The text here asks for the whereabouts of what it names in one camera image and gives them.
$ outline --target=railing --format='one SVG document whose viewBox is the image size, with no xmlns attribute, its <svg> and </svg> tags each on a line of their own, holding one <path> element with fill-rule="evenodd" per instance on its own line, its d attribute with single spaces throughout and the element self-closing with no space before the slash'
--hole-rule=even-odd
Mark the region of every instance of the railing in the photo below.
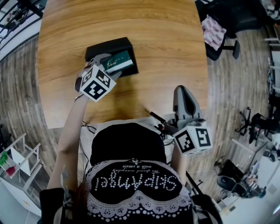
<svg viewBox="0 0 280 224">
<path fill-rule="evenodd" d="M 12 4 L 12 6 L 8 10 L 6 9 L 6 12 L 3 12 L 3 7 L 9 5 L 9 3 Z M 0 50 L 19 33 L 42 19 L 45 4 L 45 0 L 0 0 L 0 11 L 5 13 L 2 18 L 0 18 L 0 23 L 5 21 L 4 24 L 0 24 Z M 15 31 L 18 27 L 24 24 L 27 19 L 35 14 L 38 15 L 36 20 L 26 25 L 23 29 L 17 32 L 13 38 L 10 38 L 9 41 L 1 45 L 1 42 L 6 39 L 11 32 Z"/>
</svg>

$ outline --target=white wall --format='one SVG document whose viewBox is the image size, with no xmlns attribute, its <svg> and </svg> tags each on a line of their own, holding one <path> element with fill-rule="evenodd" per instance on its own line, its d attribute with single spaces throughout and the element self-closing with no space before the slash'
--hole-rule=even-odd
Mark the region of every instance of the white wall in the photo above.
<svg viewBox="0 0 280 224">
<path fill-rule="evenodd" d="M 9 0 L 6 5 L 2 8 L 2 11 L 7 12 L 13 5 L 15 5 L 17 0 Z"/>
<path fill-rule="evenodd" d="M 13 32 L 11 32 L 7 38 L 5 38 L 0 43 L 0 48 L 4 46 L 0 50 L 0 61 L 9 54 L 13 49 L 15 49 L 17 46 L 19 46 L 22 42 L 24 42 L 26 39 L 30 38 L 31 36 L 37 34 L 40 32 L 41 22 L 42 20 L 37 21 L 36 23 L 32 24 L 28 28 L 26 28 L 24 31 L 22 31 L 20 34 L 15 36 L 16 33 L 18 33 L 20 30 L 22 30 L 25 26 L 35 21 L 38 17 L 38 15 L 33 15 L 29 19 L 27 19 L 21 26 L 16 28 Z"/>
<path fill-rule="evenodd" d="M 25 224 L 28 211 L 11 195 L 5 185 L 0 183 L 0 221 L 3 224 Z M 29 213 L 27 224 L 36 224 L 39 216 Z"/>
<path fill-rule="evenodd" d="M 272 51 L 272 59 L 274 62 L 274 66 L 280 66 L 280 52 L 279 51 Z M 280 88 L 280 70 L 275 69 L 275 87 Z"/>
<path fill-rule="evenodd" d="M 238 199 L 228 209 L 221 213 L 224 224 L 267 224 L 272 217 L 274 209 L 280 204 L 280 169 L 279 162 L 272 163 L 266 157 L 262 157 L 259 167 L 259 186 L 267 185 L 264 198 Z M 276 191 L 271 194 L 271 185 Z"/>
<path fill-rule="evenodd" d="M 0 12 L 0 19 L 2 19 L 2 17 L 5 15 L 5 13 L 4 12 Z M 6 21 L 6 19 L 3 19 L 1 22 L 0 22 L 0 24 L 1 25 L 4 25 L 5 24 L 5 21 Z"/>
</svg>

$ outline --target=wire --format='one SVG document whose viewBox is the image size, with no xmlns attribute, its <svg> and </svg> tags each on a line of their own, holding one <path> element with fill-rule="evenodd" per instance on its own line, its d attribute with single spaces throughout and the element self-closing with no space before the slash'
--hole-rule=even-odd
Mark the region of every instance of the wire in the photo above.
<svg viewBox="0 0 280 224">
<path fill-rule="evenodd" d="M 87 130 L 88 130 L 89 132 L 95 134 L 95 132 L 93 132 L 93 131 L 91 130 L 91 128 L 94 129 L 95 131 L 96 131 L 96 128 L 93 127 L 93 126 L 88 125 L 85 121 L 82 122 L 82 127 L 86 127 Z M 85 166 L 85 168 L 84 168 L 84 157 L 82 156 L 82 159 L 83 159 L 83 168 L 84 168 L 84 170 L 83 170 L 83 178 L 85 178 L 85 172 L 86 172 L 87 167 L 88 167 L 89 159 L 88 159 L 86 153 L 84 152 L 84 148 L 83 148 L 81 139 L 80 139 L 79 145 L 80 145 L 80 149 L 81 149 L 82 153 L 84 154 L 84 156 L 85 156 L 86 159 L 87 159 L 87 163 L 86 163 L 86 166 Z"/>
<path fill-rule="evenodd" d="M 87 159 L 86 167 L 84 168 L 84 158 L 82 158 L 82 159 L 83 159 L 83 168 L 84 168 L 84 170 L 83 170 L 83 179 L 84 179 L 85 172 L 86 172 L 87 167 L 88 167 L 88 162 L 89 162 L 89 159 L 88 159 L 88 157 L 87 157 L 86 153 L 84 152 L 84 148 L 83 148 L 83 145 L 82 145 L 81 140 L 80 140 L 79 144 L 80 144 L 80 149 L 81 149 L 82 153 L 84 154 L 84 156 L 85 156 L 85 157 L 86 157 L 86 159 Z"/>
<path fill-rule="evenodd" d="M 88 130 L 89 132 L 91 132 L 91 133 L 95 134 L 95 132 L 93 132 L 90 128 L 93 128 L 95 131 L 96 131 L 96 128 L 95 128 L 95 127 L 93 127 L 93 126 L 88 125 L 85 121 L 83 121 L 83 123 L 82 123 L 82 127 L 86 127 L 86 128 L 87 128 L 87 130 Z"/>
<path fill-rule="evenodd" d="M 168 146 L 168 145 L 171 145 L 171 144 L 173 144 L 174 145 L 174 139 L 172 139 L 172 141 L 171 142 L 168 142 L 166 145 L 164 145 L 164 146 Z"/>
<path fill-rule="evenodd" d="M 191 171 L 191 172 L 188 172 L 188 173 L 195 173 L 195 172 L 206 172 L 206 171 L 209 171 L 209 170 L 196 170 L 196 171 Z"/>
</svg>

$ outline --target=black chair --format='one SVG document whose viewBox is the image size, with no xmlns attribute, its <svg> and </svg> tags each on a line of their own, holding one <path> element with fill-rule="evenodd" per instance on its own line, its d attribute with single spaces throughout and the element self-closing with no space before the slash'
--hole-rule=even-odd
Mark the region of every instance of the black chair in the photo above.
<svg viewBox="0 0 280 224">
<path fill-rule="evenodd" d="M 222 41 L 222 44 L 217 51 L 213 47 L 205 43 L 207 57 L 211 58 L 213 61 L 216 61 L 220 57 L 222 50 L 232 50 L 233 57 L 237 59 L 240 53 L 239 42 L 235 41 L 234 46 L 224 46 L 226 36 L 236 38 L 235 31 L 234 29 L 232 29 L 232 27 L 236 26 L 237 20 L 235 19 L 235 16 L 232 15 L 231 9 L 227 7 L 226 4 L 219 3 L 217 0 L 208 4 L 204 4 L 201 0 L 197 0 L 195 1 L 195 3 L 199 14 L 199 19 L 201 22 L 207 17 L 207 15 L 210 15 L 223 28 L 227 30 L 224 39 Z"/>
<path fill-rule="evenodd" d="M 247 107 L 247 110 L 249 110 L 248 118 L 245 117 L 245 115 L 243 114 L 242 111 L 239 112 L 239 114 L 243 117 L 245 123 L 240 129 L 235 129 L 235 132 L 240 132 L 240 134 L 242 136 L 244 136 L 246 134 L 248 127 L 251 126 L 251 122 L 250 122 L 251 109 L 249 107 Z"/>
<path fill-rule="evenodd" d="M 204 219 L 200 220 L 199 223 L 201 224 L 223 224 L 223 221 L 221 219 L 221 216 L 215 207 L 215 205 L 212 202 L 212 199 L 210 196 L 203 194 L 201 190 L 199 189 L 198 185 L 194 182 L 192 177 L 189 175 L 189 173 L 185 172 L 187 178 L 189 179 L 189 182 L 192 186 L 192 191 L 195 195 L 192 196 L 192 200 L 195 205 L 200 206 L 200 208 L 203 210 L 203 214 L 205 216 Z"/>
<path fill-rule="evenodd" d="M 259 0 L 219 1 L 226 3 L 231 9 L 231 13 L 235 16 L 237 21 L 234 27 L 235 33 L 243 30 L 260 29 L 262 27 L 263 21 L 260 18 L 263 16 L 262 13 L 265 12 L 265 9 Z"/>
<path fill-rule="evenodd" d="M 226 160 L 222 172 L 217 178 L 217 184 L 225 192 L 230 192 L 241 198 L 250 198 L 251 190 L 242 180 L 244 173 L 230 160 Z"/>
<path fill-rule="evenodd" d="M 239 113 L 240 115 L 242 115 L 245 123 L 240 129 L 235 129 L 235 131 L 240 132 L 241 135 L 244 136 L 247 132 L 247 128 L 249 127 L 250 144 L 253 142 L 253 140 L 257 141 L 261 130 L 268 131 L 272 134 L 280 133 L 280 121 L 278 119 L 266 119 L 261 114 L 256 113 L 250 121 L 251 109 L 247 107 L 247 110 L 249 110 L 248 118 L 246 118 L 242 112 Z"/>
</svg>

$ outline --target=office chair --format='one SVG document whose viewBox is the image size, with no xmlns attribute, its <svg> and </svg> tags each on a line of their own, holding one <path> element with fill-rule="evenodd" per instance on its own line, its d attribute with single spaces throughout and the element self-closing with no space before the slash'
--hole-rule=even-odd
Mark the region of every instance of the office chair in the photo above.
<svg viewBox="0 0 280 224">
<path fill-rule="evenodd" d="M 207 4 L 203 2 L 196 3 L 198 10 L 200 11 L 203 8 L 203 14 L 210 15 L 222 27 L 227 29 L 226 35 L 229 38 L 236 38 L 235 33 L 239 31 L 260 29 L 263 25 L 263 17 L 266 12 L 259 0 L 203 1 L 207 2 Z"/>
<path fill-rule="evenodd" d="M 248 199 L 254 196 L 254 192 L 248 184 L 242 180 L 243 177 L 244 173 L 230 160 L 226 160 L 217 178 L 217 184 L 223 189 L 222 192 L 231 193 L 237 197 Z"/>
<path fill-rule="evenodd" d="M 243 117 L 245 123 L 240 129 L 235 129 L 235 132 L 238 132 L 238 133 L 240 132 L 240 134 L 242 136 L 244 136 L 246 134 L 247 128 L 251 126 L 251 122 L 250 122 L 251 109 L 249 107 L 247 107 L 247 110 L 249 110 L 248 118 L 245 117 L 245 115 L 243 114 L 242 111 L 239 112 L 239 114 Z"/>
<path fill-rule="evenodd" d="M 205 43 L 207 57 L 211 58 L 213 61 L 216 61 L 220 57 L 222 50 L 232 50 L 233 57 L 237 59 L 240 53 L 239 42 L 235 41 L 234 46 L 224 46 L 226 36 L 236 38 L 235 32 L 232 27 L 236 26 L 237 20 L 231 13 L 230 7 L 227 7 L 226 4 L 220 3 L 217 0 L 208 4 L 204 4 L 201 0 L 197 0 L 195 1 L 195 3 L 198 10 L 200 22 L 202 22 L 207 17 L 207 15 L 210 15 L 215 21 L 217 21 L 217 23 L 219 23 L 223 28 L 227 30 L 222 44 L 217 51 L 213 47 Z"/>
<path fill-rule="evenodd" d="M 272 134 L 280 133 L 280 121 L 278 119 L 265 119 L 264 116 L 256 113 L 250 121 L 251 109 L 247 107 L 247 110 L 249 110 L 248 118 L 246 118 L 242 112 L 239 112 L 239 114 L 242 115 L 245 123 L 240 129 L 235 129 L 235 132 L 240 132 L 240 134 L 244 136 L 247 132 L 247 128 L 249 127 L 249 144 L 251 144 L 253 140 L 256 140 L 255 145 L 257 145 L 257 139 L 261 130 L 268 131 Z"/>
<path fill-rule="evenodd" d="M 200 106 L 197 100 L 184 86 L 178 86 L 174 90 L 173 111 L 175 113 L 175 118 L 169 121 L 164 120 L 153 112 L 150 113 L 150 115 L 152 115 L 161 123 L 160 125 L 155 126 L 155 128 L 157 128 L 164 136 L 166 134 L 173 135 L 177 133 L 190 122 L 198 122 L 203 120 L 200 117 Z M 196 222 L 200 224 L 222 224 L 223 221 L 221 216 L 212 202 L 211 197 L 202 193 L 198 185 L 187 171 L 185 172 L 185 175 L 189 179 L 189 183 L 192 186 L 192 191 L 195 194 L 192 196 L 192 200 L 194 204 L 198 206 L 197 212 L 200 213 L 198 214 L 198 221 Z"/>
</svg>

